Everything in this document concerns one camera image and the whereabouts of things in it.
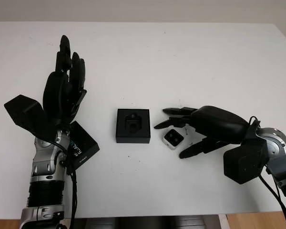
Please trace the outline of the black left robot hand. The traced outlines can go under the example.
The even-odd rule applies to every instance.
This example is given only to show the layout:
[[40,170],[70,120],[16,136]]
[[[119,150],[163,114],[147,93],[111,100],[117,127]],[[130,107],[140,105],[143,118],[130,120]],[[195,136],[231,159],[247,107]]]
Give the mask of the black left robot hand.
[[71,53],[70,42],[63,35],[56,56],[55,71],[46,82],[42,105],[49,121],[59,128],[68,128],[87,93],[84,89],[85,62],[78,53]]

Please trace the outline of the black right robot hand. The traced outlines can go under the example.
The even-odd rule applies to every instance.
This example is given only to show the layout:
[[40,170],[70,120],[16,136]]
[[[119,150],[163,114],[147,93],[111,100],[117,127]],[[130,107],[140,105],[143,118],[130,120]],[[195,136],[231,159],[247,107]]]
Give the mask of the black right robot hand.
[[214,106],[203,106],[199,109],[165,108],[163,112],[169,119],[157,124],[155,129],[170,126],[182,128],[189,125],[199,134],[205,136],[200,142],[193,144],[179,153],[179,158],[189,158],[200,153],[209,153],[229,144],[241,144],[249,123],[238,115]]

